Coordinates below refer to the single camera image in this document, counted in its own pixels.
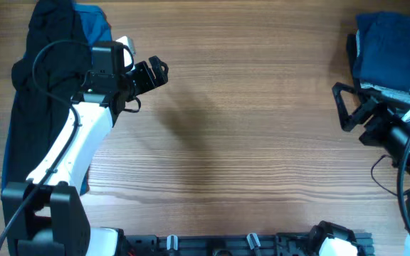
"black cable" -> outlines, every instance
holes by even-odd
[[[384,187],[383,185],[381,185],[381,184],[376,180],[376,178],[374,177],[374,174],[373,174],[373,172],[374,172],[374,167],[376,167],[377,164],[378,164],[382,159],[384,159],[384,158],[386,158],[386,157],[389,157],[389,158],[393,159],[393,157],[391,157],[390,155],[387,155],[387,154],[382,155],[382,156],[379,158],[379,160],[377,160],[377,161],[373,164],[373,166],[371,167],[371,178],[372,178],[373,181],[374,181],[377,185],[379,185],[382,189],[384,189],[385,191],[389,192],[390,194],[392,194],[392,195],[394,195],[394,196],[398,196],[398,194],[396,194],[395,192],[392,192],[392,191],[389,190],[388,188],[386,188],[386,187]],[[405,192],[403,192],[403,195],[405,196],[405,195],[407,195],[409,192],[410,192],[410,189],[407,189]]]
[[[140,108],[142,107],[142,102],[139,100],[138,97],[135,97],[135,96],[132,99],[134,99],[137,102],[137,104],[139,105],[139,109],[138,110],[123,109],[122,111],[126,111],[129,113],[138,113],[140,111]]]
[[[77,133],[78,127],[80,126],[80,118],[78,116],[77,110],[75,110],[75,108],[72,106],[72,104],[66,100],[61,99],[60,97],[47,92],[46,90],[44,90],[42,87],[39,86],[39,84],[36,81],[36,64],[38,63],[40,57],[52,46],[58,44],[58,43],[77,43],[77,44],[81,44],[83,46],[89,47],[89,45],[87,43],[82,43],[80,41],[75,41],[75,40],[69,40],[69,39],[65,39],[65,40],[58,40],[58,41],[54,41],[52,43],[49,43],[47,46],[45,46],[44,48],[42,48],[41,51],[39,51],[38,55],[36,56],[36,58],[34,59],[33,62],[33,70],[32,70],[32,76],[33,76],[33,84],[34,87],[36,87],[36,89],[38,89],[40,92],[42,92],[44,95],[47,95],[51,98],[53,98],[54,100],[59,101],[61,104],[65,105],[66,107],[68,107],[73,115],[74,115],[74,127],[72,132],[70,133],[69,139],[67,140],[67,142],[64,144],[63,149],[61,149],[60,153],[58,154],[58,156],[56,157],[55,161],[51,164],[50,168],[48,168],[46,170],[46,174],[43,176],[43,178],[41,179],[41,181],[39,181],[39,183],[37,183],[37,185],[34,187],[34,189],[28,194],[28,196],[21,202],[19,208],[16,210],[16,212],[12,215],[10,221],[7,223],[6,227],[4,228],[3,232],[1,233],[0,236],[0,251],[1,251],[1,247],[4,243],[4,240],[6,239],[7,233],[9,232],[11,226],[15,223],[16,219],[18,218],[18,216],[20,215],[21,211],[24,210],[24,208],[31,202],[32,198],[35,196],[35,194],[39,191],[39,189],[41,188],[41,186],[47,181],[47,179],[50,177],[50,175],[52,173],[56,172],[56,167],[58,165],[58,163],[60,162],[60,160],[63,158],[64,153],[68,150],[70,144],[72,143],[75,134]]]
[[[125,48],[125,50],[127,50],[129,55],[131,56],[131,64],[127,68],[125,68],[126,72],[129,72],[134,68],[134,56],[133,56],[131,50],[129,49],[129,46],[124,45],[123,47]],[[130,93],[130,99],[129,100],[135,100],[137,102],[139,108],[137,110],[123,109],[122,111],[129,112],[129,113],[138,113],[140,111],[140,108],[142,107],[142,102],[140,102],[138,97],[134,96],[135,88],[133,86],[131,87],[131,90],[132,90],[132,92]]]
[[[401,211],[401,217],[403,218],[404,224],[406,226],[407,232],[410,235],[410,219],[408,217],[407,209],[406,209],[406,202],[404,201],[403,194],[403,185],[404,185],[404,172],[406,170],[407,159],[410,153],[410,136],[407,140],[406,146],[404,147],[403,157],[401,158],[401,162],[398,168],[398,175],[396,178],[396,192],[398,193],[398,205],[399,210]]]
[[[85,78],[83,78],[83,82],[82,82],[82,84],[80,85],[80,87],[83,87],[83,86],[85,85],[86,81],[88,80],[88,74],[91,73],[91,71],[92,71],[92,70],[86,71],[86,73],[85,73]]]

